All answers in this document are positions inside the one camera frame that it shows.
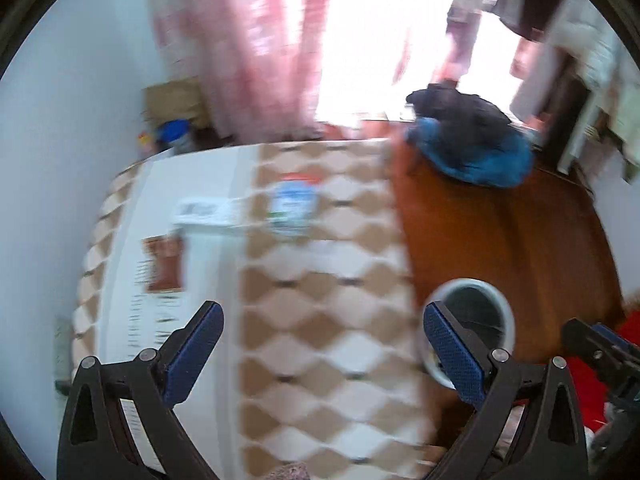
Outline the pink floral curtain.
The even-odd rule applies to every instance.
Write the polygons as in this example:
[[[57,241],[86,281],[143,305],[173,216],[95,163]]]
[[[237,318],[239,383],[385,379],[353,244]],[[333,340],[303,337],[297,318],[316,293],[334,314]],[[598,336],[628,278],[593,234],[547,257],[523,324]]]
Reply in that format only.
[[[329,0],[148,0],[171,77],[194,78],[220,136],[314,140]]]

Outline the white round trash bin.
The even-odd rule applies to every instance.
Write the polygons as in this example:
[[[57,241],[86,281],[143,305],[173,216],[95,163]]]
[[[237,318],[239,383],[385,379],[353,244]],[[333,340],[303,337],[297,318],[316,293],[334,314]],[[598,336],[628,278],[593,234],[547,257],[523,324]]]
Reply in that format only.
[[[511,306],[494,285],[475,278],[456,278],[438,286],[425,301],[440,301],[468,330],[476,333],[489,350],[515,346],[515,321]]]

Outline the blue jacket pile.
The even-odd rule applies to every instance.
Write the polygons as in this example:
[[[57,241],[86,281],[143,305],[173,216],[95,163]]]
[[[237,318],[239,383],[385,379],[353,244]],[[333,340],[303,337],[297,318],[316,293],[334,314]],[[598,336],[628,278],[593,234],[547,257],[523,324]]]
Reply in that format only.
[[[406,131],[417,160],[464,183],[515,188],[534,166],[534,153],[521,131],[509,125],[476,128],[421,117]]]

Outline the blue container by wall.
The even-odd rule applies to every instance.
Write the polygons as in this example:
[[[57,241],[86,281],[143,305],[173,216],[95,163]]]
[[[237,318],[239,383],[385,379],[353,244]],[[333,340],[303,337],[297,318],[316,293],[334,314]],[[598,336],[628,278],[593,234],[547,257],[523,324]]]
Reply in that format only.
[[[171,148],[175,153],[193,152],[191,131],[191,123],[186,119],[164,122],[157,129],[156,144],[161,150]]]

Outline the brown cardboard box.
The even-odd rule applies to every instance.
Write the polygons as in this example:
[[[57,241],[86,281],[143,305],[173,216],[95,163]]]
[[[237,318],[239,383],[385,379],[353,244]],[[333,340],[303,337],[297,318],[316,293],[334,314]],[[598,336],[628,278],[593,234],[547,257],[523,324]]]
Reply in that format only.
[[[144,117],[154,128],[184,119],[195,128],[212,125],[200,82],[196,78],[176,79],[143,90]]]

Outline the red blanket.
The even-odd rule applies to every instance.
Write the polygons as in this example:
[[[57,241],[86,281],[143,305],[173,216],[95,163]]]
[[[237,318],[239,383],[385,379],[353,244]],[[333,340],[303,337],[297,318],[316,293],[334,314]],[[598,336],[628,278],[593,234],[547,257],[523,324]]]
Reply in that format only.
[[[564,356],[575,385],[582,423],[639,425],[639,315],[615,330],[572,318],[562,327]]]

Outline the small white box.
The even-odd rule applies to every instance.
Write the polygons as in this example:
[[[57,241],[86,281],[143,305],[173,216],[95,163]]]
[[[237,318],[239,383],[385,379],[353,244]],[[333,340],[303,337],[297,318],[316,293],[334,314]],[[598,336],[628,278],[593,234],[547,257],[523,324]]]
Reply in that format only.
[[[172,223],[212,229],[236,228],[242,223],[242,203],[237,198],[186,197],[177,204]]]

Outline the brown snack wrapper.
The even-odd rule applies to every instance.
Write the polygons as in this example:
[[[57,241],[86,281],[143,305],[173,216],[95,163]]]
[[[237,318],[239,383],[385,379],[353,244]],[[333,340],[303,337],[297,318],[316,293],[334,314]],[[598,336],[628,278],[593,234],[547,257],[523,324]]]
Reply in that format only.
[[[146,291],[181,292],[183,239],[179,234],[148,237],[142,240],[144,252],[150,257],[151,270]]]

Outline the black clothes on jacket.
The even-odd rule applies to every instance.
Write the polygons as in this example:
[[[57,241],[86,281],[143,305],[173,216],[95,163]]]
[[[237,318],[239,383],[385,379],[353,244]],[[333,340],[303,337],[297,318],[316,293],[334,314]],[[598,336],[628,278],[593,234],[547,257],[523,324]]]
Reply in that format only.
[[[434,118],[454,132],[480,139],[492,139],[511,119],[495,104],[477,94],[461,93],[450,84],[429,84],[406,96],[416,117]]]

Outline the hanging clothes rack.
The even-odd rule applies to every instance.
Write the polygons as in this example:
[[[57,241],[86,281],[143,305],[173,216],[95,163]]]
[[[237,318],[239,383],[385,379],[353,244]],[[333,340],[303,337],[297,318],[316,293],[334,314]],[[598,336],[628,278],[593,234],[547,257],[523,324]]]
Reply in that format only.
[[[590,129],[622,153],[625,178],[639,174],[639,67],[590,0],[496,0],[500,22],[535,52],[523,67],[512,114],[537,131],[539,157],[567,172]]]

